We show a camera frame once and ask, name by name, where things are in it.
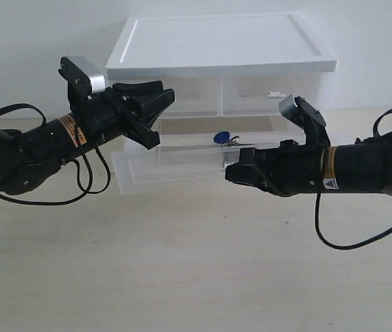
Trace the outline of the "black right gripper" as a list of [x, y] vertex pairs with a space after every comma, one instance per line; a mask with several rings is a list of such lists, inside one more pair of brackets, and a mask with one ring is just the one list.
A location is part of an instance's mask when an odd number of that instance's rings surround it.
[[242, 149], [239, 163], [228, 165], [225, 180], [279, 197], [325, 192], [324, 161], [328, 148], [322, 144]]

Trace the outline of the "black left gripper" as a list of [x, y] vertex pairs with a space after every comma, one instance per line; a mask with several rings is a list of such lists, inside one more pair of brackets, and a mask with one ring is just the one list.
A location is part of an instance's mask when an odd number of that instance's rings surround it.
[[160, 80], [127, 84], [115, 83], [101, 93], [81, 95], [70, 84], [67, 132], [76, 149], [87, 152], [105, 142], [124, 136], [152, 149], [160, 144], [152, 130], [155, 121], [175, 101], [173, 89]]

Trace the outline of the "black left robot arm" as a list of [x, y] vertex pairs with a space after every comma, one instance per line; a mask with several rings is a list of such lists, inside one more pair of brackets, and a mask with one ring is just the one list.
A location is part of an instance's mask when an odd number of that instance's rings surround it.
[[[84, 100], [74, 99], [72, 111], [27, 132], [0, 129], [0, 191], [20, 195], [101, 145], [124, 136], [152, 149], [160, 144], [152, 126], [174, 102], [162, 82], [116, 83]], [[25, 104], [0, 109], [0, 116]]]

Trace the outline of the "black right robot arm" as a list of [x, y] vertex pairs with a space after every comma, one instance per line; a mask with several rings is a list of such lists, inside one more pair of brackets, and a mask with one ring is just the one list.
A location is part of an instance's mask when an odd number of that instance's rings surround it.
[[333, 145], [324, 117], [305, 98], [286, 96], [279, 112], [299, 133], [242, 140], [222, 131], [203, 145], [151, 150], [127, 141], [111, 155], [121, 193], [225, 179], [280, 197], [319, 192], [392, 196], [392, 131], [374, 129], [369, 138]]

